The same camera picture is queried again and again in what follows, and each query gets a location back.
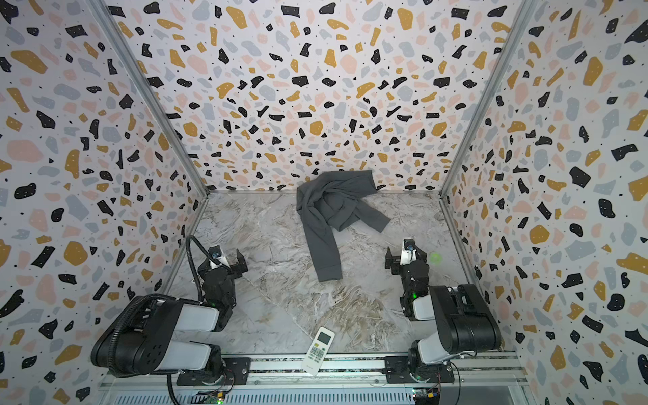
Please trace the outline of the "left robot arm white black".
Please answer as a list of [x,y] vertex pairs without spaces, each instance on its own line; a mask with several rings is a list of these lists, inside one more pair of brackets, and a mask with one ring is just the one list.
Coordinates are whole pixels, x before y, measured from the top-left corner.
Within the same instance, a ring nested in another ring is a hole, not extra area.
[[220,348],[181,342],[179,332],[221,332],[237,305],[236,280],[248,271],[236,251],[228,263],[219,246],[194,268],[202,300],[151,294],[134,297],[94,345],[90,361],[117,378],[174,372],[192,373],[213,382],[225,374]]

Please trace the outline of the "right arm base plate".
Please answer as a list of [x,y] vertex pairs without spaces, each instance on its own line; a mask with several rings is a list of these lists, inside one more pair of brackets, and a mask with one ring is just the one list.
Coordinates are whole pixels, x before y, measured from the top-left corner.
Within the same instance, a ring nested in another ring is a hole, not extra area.
[[410,356],[386,356],[381,373],[388,384],[446,384],[454,383],[455,376],[448,364],[423,364]]

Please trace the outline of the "dark grey zip jacket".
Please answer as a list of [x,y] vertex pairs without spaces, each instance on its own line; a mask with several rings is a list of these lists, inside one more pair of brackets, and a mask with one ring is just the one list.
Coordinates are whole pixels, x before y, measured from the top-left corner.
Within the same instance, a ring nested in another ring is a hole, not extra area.
[[319,282],[343,278],[334,231],[361,221],[381,232],[390,223],[390,218],[363,201],[376,193],[370,170],[324,172],[297,188],[296,212]]

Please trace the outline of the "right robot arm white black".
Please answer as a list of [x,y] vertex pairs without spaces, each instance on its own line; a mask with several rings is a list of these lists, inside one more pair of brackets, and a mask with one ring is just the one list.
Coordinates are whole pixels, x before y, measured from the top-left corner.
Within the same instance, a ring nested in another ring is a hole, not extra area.
[[412,239],[401,253],[386,251],[385,268],[400,278],[400,305],[411,322],[434,322],[436,331],[408,350],[407,363],[398,366],[415,381],[440,378],[440,368],[452,359],[499,349],[501,331],[479,288],[471,283],[445,286],[430,283],[429,256]]

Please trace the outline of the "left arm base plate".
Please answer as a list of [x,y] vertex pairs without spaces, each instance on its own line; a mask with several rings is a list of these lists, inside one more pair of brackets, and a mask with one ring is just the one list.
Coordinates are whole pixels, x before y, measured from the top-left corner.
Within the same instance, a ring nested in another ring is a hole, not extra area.
[[186,371],[177,377],[177,386],[225,388],[245,386],[251,369],[251,358],[226,357],[217,359],[204,370]]

